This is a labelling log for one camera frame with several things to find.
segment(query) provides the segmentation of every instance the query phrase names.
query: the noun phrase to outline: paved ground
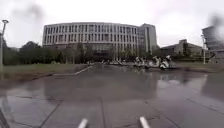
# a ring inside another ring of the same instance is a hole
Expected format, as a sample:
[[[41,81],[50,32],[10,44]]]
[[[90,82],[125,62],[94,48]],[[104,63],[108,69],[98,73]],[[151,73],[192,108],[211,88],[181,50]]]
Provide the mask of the paved ground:
[[[149,72],[96,65],[75,76],[52,76],[0,87],[11,128],[223,128],[224,74]]]

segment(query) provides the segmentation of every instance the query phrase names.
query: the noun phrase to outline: lamp post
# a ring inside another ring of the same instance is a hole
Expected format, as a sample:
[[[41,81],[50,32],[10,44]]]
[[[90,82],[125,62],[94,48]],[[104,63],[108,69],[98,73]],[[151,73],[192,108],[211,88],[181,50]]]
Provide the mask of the lamp post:
[[[1,76],[3,76],[3,43],[4,43],[4,34],[5,34],[5,29],[6,29],[6,24],[9,23],[8,20],[2,20],[3,22],[3,29],[2,29],[2,33],[0,33],[0,72],[1,72]]]
[[[203,42],[203,63],[205,64],[205,37],[201,35],[202,42]]]

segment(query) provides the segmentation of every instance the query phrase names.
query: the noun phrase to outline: building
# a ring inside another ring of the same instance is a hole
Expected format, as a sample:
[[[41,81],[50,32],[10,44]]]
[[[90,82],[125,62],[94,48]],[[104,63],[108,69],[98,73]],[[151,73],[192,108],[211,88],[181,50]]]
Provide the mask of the building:
[[[65,48],[77,43],[83,46],[91,44],[96,53],[108,53],[113,49],[113,57],[130,49],[135,55],[139,51],[152,51],[157,46],[156,28],[153,25],[142,26],[115,23],[61,23],[44,26],[43,46]]]
[[[178,44],[170,45],[166,47],[162,47],[161,51],[162,53],[166,55],[177,55],[184,53],[184,43],[187,44],[187,47],[189,48],[191,55],[202,55],[202,47],[188,43],[186,39],[180,40]]]
[[[210,52],[211,63],[224,63],[224,42],[215,35],[216,27],[202,29],[205,44]]]

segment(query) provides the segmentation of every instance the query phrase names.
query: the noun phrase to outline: sky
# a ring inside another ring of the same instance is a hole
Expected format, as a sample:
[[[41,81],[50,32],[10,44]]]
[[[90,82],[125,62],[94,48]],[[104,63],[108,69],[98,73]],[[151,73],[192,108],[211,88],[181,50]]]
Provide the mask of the sky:
[[[0,0],[0,19],[9,20],[8,46],[28,41],[42,44],[46,24],[66,22],[113,22],[153,24],[159,46],[187,39],[202,46],[202,28],[211,17],[224,14],[222,0]]]

